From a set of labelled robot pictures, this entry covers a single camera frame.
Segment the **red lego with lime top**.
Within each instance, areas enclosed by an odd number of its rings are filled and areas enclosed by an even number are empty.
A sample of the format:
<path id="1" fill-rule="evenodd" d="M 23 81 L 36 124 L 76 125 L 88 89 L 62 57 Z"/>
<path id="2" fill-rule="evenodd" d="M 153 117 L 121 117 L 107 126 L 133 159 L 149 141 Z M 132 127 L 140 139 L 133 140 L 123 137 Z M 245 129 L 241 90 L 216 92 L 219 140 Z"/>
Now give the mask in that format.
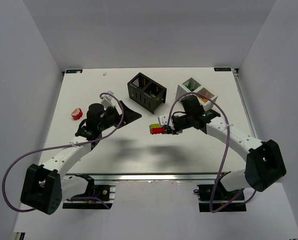
<path id="1" fill-rule="evenodd" d="M 149 132 L 151 135 L 164 134 L 165 129 L 159 123 L 154 123 L 149 125 Z"/>

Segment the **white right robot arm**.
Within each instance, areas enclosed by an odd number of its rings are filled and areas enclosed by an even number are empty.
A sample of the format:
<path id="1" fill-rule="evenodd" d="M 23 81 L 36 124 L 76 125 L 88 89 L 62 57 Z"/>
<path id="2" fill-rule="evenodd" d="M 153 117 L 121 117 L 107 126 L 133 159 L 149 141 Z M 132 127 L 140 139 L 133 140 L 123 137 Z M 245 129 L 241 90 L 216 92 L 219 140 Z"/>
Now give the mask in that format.
<path id="1" fill-rule="evenodd" d="M 216 186 L 232 192 L 252 188 L 263 192 L 287 173 L 280 147 L 270 139 L 263 141 L 252 137 L 229 123 L 224 111 L 204 110 L 194 94 L 184 94 L 178 98 L 184 115 L 170 115 L 166 122 L 168 134 L 176 135 L 188 128 L 195 128 L 225 144 L 244 161 L 245 168 L 221 174 L 215 180 Z"/>

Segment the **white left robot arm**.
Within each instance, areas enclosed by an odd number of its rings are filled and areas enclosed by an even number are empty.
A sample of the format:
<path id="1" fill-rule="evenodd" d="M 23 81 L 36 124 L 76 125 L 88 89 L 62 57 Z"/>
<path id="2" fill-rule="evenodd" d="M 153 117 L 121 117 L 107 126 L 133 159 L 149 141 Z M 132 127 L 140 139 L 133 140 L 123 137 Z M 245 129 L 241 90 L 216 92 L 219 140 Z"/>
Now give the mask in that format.
<path id="1" fill-rule="evenodd" d="M 80 173 L 65 178 L 65 175 L 82 157 L 96 147 L 103 137 L 103 131 L 111 127 L 122 128 L 142 117 L 122 101 L 118 104 L 122 108 L 122 113 L 119 113 L 114 106 L 91 104 L 86 118 L 80 122 L 69 146 L 64 147 L 45 163 L 32 164 L 28 167 L 20 196 L 22 204 L 51 215 L 63 201 L 96 198 L 95 180 L 91 176 Z"/>

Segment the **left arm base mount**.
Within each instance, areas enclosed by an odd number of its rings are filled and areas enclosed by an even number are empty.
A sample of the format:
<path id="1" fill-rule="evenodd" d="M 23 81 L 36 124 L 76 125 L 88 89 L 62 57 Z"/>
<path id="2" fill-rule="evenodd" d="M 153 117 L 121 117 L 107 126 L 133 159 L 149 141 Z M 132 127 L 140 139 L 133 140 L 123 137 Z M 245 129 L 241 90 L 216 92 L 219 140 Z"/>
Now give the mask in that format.
<path id="1" fill-rule="evenodd" d="M 98 180 L 87 174 L 66 176 L 63 180 L 63 209 L 110 210 L 113 206 L 116 183 Z"/>

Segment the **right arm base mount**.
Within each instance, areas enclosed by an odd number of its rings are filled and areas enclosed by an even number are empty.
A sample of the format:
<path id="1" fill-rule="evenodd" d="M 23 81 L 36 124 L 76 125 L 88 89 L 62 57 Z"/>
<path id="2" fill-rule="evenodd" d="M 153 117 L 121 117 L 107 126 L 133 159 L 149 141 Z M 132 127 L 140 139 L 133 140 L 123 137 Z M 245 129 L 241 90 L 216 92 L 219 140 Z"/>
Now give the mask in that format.
<path id="1" fill-rule="evenodd" d="M 196 177 L 196 188 L 193 190 L 193 193 L 198 198 L 198 207 L 200 213 L 210 213 L 210 202 L 212 196 L 212 190 L 215 184 L 216 174 L 194 174 Z M 236 195 L 238 196 L 226 207 L 222 208 L 219 212 L 221 213 L 237 213 L 237 212 L 246 212 L 247 207 L 245 203 L 244 193 L 238 189 L 233 191 L 226 191 L 224 188 L 217 185 L 213 202 L 212 209 L 215 211 L 218 208 L 224 206 Z"/>

